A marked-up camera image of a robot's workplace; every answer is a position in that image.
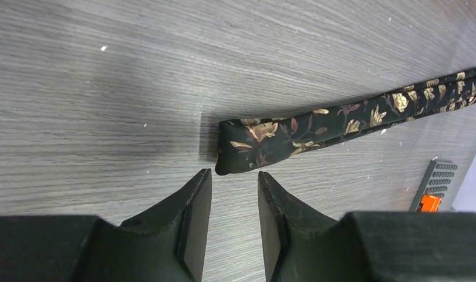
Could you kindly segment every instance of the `wood grain surface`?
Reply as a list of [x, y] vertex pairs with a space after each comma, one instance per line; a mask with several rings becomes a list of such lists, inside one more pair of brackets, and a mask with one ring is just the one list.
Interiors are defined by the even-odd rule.
[[[0, 214], [118, 224], [214, 166], [220, 120], [473, 66], [472, 0], [0, 0]], [[476, 105], [265, 170], [337, 219], [407, 210], [434, 157], [457, 191], [475, 152]], [[214, 174], [204, 281], [264, 280], [257, 173]]]

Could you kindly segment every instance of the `fabric fold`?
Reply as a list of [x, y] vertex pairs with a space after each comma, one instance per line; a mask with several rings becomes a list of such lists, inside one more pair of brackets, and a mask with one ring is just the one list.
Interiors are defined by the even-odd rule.
[[357, 103], [316, 109], [287, 119], [219, 123], [218, 175], [272, 165], [399, 123], [476, 103], [476, 68], [409, 85]]

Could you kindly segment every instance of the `floral fabric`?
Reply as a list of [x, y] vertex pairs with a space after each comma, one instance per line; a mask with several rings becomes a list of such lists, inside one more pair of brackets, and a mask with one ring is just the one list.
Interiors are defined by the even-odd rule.
[[242, 173], [399, 123], [476, 103], [476, 68], [287, 119], [219, 123], [219, 175]]

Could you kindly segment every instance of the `rolled fabric strip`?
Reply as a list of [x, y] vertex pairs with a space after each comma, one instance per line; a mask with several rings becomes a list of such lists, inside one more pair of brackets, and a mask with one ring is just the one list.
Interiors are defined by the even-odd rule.
[[218, 175], [272, 165], [396, 124], [476, 103], [476, 68], [290, 118], [219, 123]]

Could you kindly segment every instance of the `black floral fabric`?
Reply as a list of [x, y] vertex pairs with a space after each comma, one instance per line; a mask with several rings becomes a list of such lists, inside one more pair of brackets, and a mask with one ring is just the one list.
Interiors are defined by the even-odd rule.
[[409, 85], [357, 103], [283, 119], [219, 123], [219, 175], [242, 173], [399, 123], [476, 103], [476, 68]]

